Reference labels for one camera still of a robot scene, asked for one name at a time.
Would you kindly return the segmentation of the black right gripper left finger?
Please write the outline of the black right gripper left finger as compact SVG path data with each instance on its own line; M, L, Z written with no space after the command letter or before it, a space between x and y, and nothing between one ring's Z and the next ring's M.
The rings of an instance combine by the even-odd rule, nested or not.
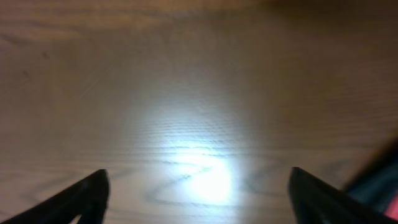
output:
M103 224L110 183L105 169L97 170L38 205L2 224Z

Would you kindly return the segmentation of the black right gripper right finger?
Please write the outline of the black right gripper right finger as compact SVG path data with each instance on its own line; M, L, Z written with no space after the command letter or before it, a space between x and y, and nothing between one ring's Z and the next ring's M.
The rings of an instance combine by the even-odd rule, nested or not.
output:
M397 224L299 167L288 190L297 224Z

